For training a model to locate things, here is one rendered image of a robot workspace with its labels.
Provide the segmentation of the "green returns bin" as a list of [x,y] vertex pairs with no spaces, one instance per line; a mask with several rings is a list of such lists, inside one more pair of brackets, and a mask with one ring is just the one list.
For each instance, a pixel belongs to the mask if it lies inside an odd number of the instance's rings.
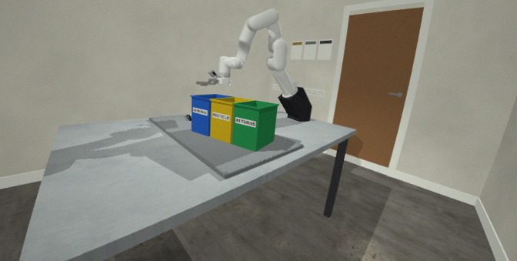
[[279,104],[254,100],[233,105],[233,145],[256,152],[274,141]]

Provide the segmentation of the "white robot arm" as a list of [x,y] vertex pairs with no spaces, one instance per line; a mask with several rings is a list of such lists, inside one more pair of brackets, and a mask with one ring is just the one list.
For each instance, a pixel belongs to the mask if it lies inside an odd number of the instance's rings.
[[[286,42],[282,39],[282,30],[278,20],[279,13],[273,8],[247,19],[238,39],[238,53],[236,57],[220,57],[218,76],[230,78],[231,68],[241,69],[248,57],[255,33],[267,27],[269,31],[269,51],[273,55],[268,57],[266,64],[279,84],[283,92],[282,96],[284,98],[293,96],[298,91],[297,87],[294,87],[298,82],[292,84],[285,70],[288,48]],[[213,70],[210,70],[208,73],[212,78],[218,77]]]

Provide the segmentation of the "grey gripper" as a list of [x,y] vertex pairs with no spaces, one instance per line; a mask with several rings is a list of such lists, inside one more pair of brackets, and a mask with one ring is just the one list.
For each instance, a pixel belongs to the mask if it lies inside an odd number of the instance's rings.
[[[216,77],[214,77],[213,79],[208,79],[208,82],[213,82],[213,83],[206,83],[206,82],[196,82],[196,84],[198,85],[216,85],[217,84],[220,84],[220,85],[230,85],[230,78],[227,78],[227,79],[223,79],[223,78],[226,78],[226,77],[219,77],[220,79],[216,79]],[[216,79],[216,80],[214,80]]]

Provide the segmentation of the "blue bin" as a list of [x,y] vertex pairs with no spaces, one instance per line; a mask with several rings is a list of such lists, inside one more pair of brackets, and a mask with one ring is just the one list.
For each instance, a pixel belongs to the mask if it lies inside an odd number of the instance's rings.
[[210,99],[228,98],[232,96],[211,94],[196,96],[190,95],[190,97],[192,97],[192,131],[204,136],[210,136]]

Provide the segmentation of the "yellow recycle bin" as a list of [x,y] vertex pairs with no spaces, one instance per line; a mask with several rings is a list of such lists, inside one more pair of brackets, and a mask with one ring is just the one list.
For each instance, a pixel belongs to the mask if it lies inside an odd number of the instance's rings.
[[[220,100],[220,101],[219,101]],[[232,143],[234,107],[233,103],[254,101],[237,97],[210,99],[211,127],[210,137]]]

